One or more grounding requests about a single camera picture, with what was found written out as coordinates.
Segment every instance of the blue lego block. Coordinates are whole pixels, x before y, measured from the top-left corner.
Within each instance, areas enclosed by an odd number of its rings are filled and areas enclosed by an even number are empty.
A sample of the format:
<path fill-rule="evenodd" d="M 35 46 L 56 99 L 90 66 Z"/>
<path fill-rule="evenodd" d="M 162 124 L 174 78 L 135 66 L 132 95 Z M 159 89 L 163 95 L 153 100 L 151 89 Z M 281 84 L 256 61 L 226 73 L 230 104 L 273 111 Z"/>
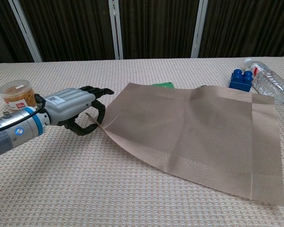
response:
<path fill-rule="evenodd" d="M 250 91 L 252 82 L 252 72 L 245 71 L 242 74 L 242 70 L 234 70 L 231 74 L 231 82 L 229 84 L 230 88 L 241 90 L 241 91 Z"/>

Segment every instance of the dark curtain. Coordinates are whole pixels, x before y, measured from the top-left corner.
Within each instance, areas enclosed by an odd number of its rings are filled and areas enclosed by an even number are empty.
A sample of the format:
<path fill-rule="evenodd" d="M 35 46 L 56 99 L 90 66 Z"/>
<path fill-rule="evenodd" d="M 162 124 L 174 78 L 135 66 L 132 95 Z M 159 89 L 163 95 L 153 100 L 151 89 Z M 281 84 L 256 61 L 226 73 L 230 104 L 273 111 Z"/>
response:
<path fill-rule="evenodd" d="M 0 63 L 32 61 L 8 0 L 0 0 Z"/>
<path fill-rule="evenodd" d="M 284 0 L 209 0 L 199 57 L 284 55 Z"/>
<path fill-rule="evenodd" d="M 115 59 L 107 0 L 20 0 L 43 61 Z"/>
<path fill-rule="evenodd" d="M 119 0 L 125 59 L 189 58 L 199 0 Z"/>

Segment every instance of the textured table surface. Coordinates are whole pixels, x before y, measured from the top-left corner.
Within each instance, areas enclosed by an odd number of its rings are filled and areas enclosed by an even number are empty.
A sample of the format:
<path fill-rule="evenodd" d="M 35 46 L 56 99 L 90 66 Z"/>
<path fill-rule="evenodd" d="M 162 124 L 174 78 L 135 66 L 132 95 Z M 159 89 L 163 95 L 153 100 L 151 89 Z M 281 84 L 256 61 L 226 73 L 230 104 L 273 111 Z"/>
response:
<path fill-rule="evenodd" d="M 254 58 L 284 78 L 284 58 Z M 243 58 L 0 64 L 0 86 L 27 79 L 46 96 L 69 87 L 173 82 L 175 88 L 227 86 Z M 0 116 L 7 107 L 0 97 Z M 277 106 L 284 178 L 284 105 Z M 96 111 L 86 112 L 96 115 Z M 85 114 L 78 118 L 89 124 Z M 104 132 L 79 137 L 50 126 L 0 156 L 0 226 L 284 226 L 284 206 L 231 196 L 163 173 Z"/>

